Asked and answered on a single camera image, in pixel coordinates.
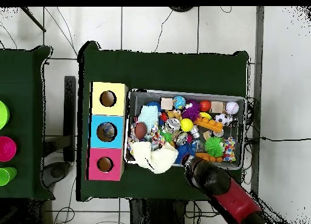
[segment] pink cup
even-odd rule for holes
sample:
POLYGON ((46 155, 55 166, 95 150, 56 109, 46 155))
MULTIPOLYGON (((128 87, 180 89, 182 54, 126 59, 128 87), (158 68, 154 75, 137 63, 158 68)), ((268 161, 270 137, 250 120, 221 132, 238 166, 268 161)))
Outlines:
POLYGON ((15 153, 15 142, 9 137, 0 137, 0 161, 10 161, 15 153))

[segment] table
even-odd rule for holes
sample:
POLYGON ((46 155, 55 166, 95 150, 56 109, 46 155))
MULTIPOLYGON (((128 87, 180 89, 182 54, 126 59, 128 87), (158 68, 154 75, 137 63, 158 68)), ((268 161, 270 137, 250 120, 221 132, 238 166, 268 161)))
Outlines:
MULTIPOLYGON (((153 174, 137 165, 125 165, 119 182, 86 180, 87 129, 91 81, 126 84, 129 89, 154 89, 215 95, 247 94, 245 51, 234 55, 142 53, 99 50, 88 41, 79 52, 77 200, 89 197, 206 200, 184 178, 184 169, 172 167, 153 174)), ((229 172, 241 182, 241 170, 229 172)))

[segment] lime green cup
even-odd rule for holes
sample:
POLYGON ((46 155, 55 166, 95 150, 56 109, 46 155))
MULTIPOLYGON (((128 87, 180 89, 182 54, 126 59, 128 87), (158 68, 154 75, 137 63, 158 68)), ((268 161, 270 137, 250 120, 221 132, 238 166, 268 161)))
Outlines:
POLYGON ((0 168, 0 186, 5 186, 17 175, 17 170, 13 167, 0 168))
POLYGON ((0 129, 2 129, 10 118, 10 112, 8 107, 0 101, 0 129))

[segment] green table surface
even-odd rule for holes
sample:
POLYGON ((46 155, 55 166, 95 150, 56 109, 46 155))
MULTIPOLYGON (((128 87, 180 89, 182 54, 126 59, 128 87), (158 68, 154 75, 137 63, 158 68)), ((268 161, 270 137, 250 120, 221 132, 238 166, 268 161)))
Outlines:
POLYGON ((0 130, 17 144, 15 156, 0 167, 15 167, 17 176, 0 186, 1 198, 52 199, 41 183, 43 154, 43 62, 51 48, 31 51, 0 50, 0 100, 9 111, 9 122, 0 130))
MULTIPOLYGON (((94 41, 80 50, 78 61, 77 199, 89 197, 206 200, 184 177, 184 169, 172 167, 153 174, 137 165, 125 165, 119 182, 86 180, 87 130, 91 81, 123 83, 129 89, 234 95, 247 92, 245 51, 234 55, 142 53, 100 50, 94 41)), ((241 170, 229 172, 241 182, 241 170)))

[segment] soccer ball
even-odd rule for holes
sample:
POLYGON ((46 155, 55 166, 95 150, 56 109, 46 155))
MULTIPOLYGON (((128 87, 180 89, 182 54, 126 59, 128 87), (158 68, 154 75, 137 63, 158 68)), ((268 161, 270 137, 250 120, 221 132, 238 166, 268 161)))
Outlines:
POLYGON ((228 126, 229 125, 228 116, 226 116, 225 114, 217 114, 215 116, 215 121, 222 123, 223 126, 228 126))

